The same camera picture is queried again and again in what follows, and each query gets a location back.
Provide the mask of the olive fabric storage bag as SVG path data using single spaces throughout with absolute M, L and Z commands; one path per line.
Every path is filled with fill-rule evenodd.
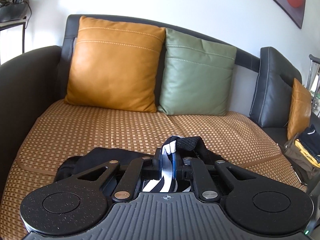
M 309 185 L 319 177 L 319 133 L 314 124 L 291 134 L 285 144 L 285 157 L 291 162 L 300 182 Z

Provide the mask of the orange leather cushion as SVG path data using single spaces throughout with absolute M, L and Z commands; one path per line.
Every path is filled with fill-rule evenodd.
M 81 16 L 65 102 L 155 113 L 164 41 L 163 27 Z

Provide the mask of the black leather sofa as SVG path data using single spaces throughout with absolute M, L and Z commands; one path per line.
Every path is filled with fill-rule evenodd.
M 18 148 L 36 119 L 57 99 L 66 95 L 72 52 L 78 35 L 80 14 L 69 15 L 63 45 L 35 49 L 1 65 L 1 197 L 9 170 Z M 182 27 L 141 18 L 84 15 L 102 20 L 132 22 L 175 29 L 185 34 L 214 41 L 226 42 Z M 235 63 L 240 70 L 258 74 L 260 59 L 238 48 Z

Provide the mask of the black side table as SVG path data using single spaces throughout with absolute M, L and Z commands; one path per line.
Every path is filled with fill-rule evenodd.
M 27 17 L 1 23 L 1 63 L 25 52 Z

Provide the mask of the metal rack at right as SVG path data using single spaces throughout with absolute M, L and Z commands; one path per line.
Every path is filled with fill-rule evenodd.
M 319 68 L 320 59 L 312 54 L 309 55 L 310 69 L 306 87 L 312 96 L 312 110 L 313 113 L 319 117 Z

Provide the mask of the small orange cushion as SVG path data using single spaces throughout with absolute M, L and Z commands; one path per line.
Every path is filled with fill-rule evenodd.
M 311 112 L 311 93 L 294 78 L 287 126 L 287 138 L 289 140 L 309 126 Z

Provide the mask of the black white-striped track jacket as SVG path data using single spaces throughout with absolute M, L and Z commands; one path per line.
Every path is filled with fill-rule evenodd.
M 201 137 L 170 136 L 164 142 L 163 147 L 166 149 L 169 158 L 172 157 L 173 153 L 178 153 L 182 158 L 201 159 L 207 165 L 213 165 L 216 161 L 223 160 L 222 156 L 206 148 Z M 84 156 L 77 155 L 66 159 L 57 169 L 54 181 L 69 178 L 107 161 L 117 160 L 121 165 L 128 165 L 133 159 L 146 156 L 144 153 L 120 148 L 97 147 Z

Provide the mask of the woven brown seat mat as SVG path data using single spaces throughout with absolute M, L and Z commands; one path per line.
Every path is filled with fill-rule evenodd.
M 22 199 L 50 184 L 69 157 L 96 147 L 154 154 L 171 135 L 199 136 L 206 147 L 234 165 L 297 187 L 298 180 L 279 146 L 242 114 L 166 115 L 53 103 L 35 122 L 11 167 L 1 201 L 1 238 L 22 239 Z

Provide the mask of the green leather cushion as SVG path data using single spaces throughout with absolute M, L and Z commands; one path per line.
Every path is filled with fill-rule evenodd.
M 224 116 L 237 48 L 166 29 L 158 110 L 166 115 Z

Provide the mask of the black leather cushion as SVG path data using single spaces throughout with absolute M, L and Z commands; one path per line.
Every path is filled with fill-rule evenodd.
M 260 50 L 260 69 L 250 118 L 262 128 L 286 127 L 289 121 L 293 81 L 299 70 L 273 47 Z

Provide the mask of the potted plant in bag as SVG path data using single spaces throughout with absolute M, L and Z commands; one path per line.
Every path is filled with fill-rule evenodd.
M 1 0 L 1 23 L 22 20 L 29 10 L 29 0 Z

